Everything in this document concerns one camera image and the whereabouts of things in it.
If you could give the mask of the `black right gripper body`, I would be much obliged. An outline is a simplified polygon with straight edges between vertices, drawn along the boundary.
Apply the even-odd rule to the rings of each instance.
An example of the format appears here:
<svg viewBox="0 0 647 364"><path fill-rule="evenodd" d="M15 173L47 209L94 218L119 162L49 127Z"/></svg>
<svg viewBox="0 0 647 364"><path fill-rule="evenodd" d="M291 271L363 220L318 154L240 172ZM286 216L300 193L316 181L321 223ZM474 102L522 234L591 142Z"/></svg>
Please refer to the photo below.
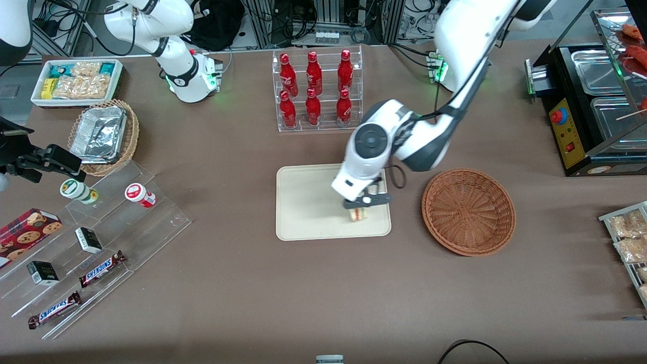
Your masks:
<svg viewBox="0 0 647 364"><path fill-rule="evenodd" d="M15 168L44 168L49 165L45 159L46 150L35 147L29 139L34 129L1 118L1 160L2 166Z"/></svg>

